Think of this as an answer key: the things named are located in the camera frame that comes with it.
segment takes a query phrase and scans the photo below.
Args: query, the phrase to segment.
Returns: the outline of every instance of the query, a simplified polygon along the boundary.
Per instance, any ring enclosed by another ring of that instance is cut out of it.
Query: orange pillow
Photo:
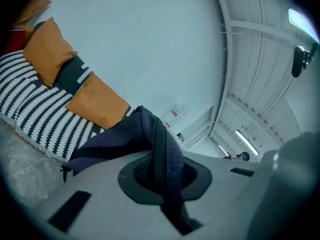
[[[107,130],[121,121],[129,104],[91,72],[65,108]]]
[[[25,25],[36,13],[49,4],[51,4],[50,0],[30,0],[16,19],[15,25]]]
[[[64,40],[52,17],[39,27],[23,50],[25,59],[50,87],[54,84],[62,64],[77,53]]]
[[[34,32],[35,27],[34,26],[26,26],[26,25],[15,25],[12,27],[13,30],[25,30],[25,39],[24,39],[24,45],[25,47],[29,40],[32,37],[32,34]]]

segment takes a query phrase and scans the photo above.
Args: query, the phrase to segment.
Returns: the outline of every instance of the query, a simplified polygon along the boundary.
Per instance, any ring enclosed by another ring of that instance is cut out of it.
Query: black and white striped blanket
[[[78,88],[91,72],[86,65],[82,69]],[[0,117],[31,145],[62,161],[104,131],[65,109],[72,97],[59,83],[44,85],[23,50],[0,57]],[[132,111],[129,107],[124,117]]]

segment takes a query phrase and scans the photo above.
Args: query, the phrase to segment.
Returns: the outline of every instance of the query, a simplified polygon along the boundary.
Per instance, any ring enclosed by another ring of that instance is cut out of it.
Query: security camera
[[[319,44],[317,42],[314,42],[312,44],[311,51],[305,50],[302,46],[297,46],[294,49],[293,65],[291,71],[294,78],[300,76],[302,69],[305,70],[309,66],[309,63],[315,55],[318,45]]]

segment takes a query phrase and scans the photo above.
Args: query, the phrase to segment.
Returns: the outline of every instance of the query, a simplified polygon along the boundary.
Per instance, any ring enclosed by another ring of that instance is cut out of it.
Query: light fixture
[[[250,141],[239,131],[236,130],[235,133],[240,137],[241,140],[251,149],[251,151],[258,156],[259,152],[255,149],[255,147],[250,143]]]
[[[226,156],[228,157],[229,154],[224,150],[224,148],[223,148],[220,144],[218,144],[218,146],[219,146],[219,148],[226,154]]]
[[[297,12],[294,9],[289,9],[289,22],[301,29],[302,31],[306,32],[310,37],[312,37],[314,40],[316,40],[319,43],[319,37],[317,35],[317,32],[315,31],[314,27],[310,23],[310,21],[307,19],[306,16],[302,15],[301,13]]]

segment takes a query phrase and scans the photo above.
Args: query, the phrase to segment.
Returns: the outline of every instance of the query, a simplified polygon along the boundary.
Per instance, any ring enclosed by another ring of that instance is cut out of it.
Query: striped fabric
[[[85,70],[79,84],[90,72]],[[65,109],[73,96],[60,84],[50,88],[40,85],[39,79],[23,50],[0,57],[0,113],[15,120],[15,126],[39,144],[40,150],[67,161],[74,149],[104,129]],[[123,118],[132,111],[129,107]]]

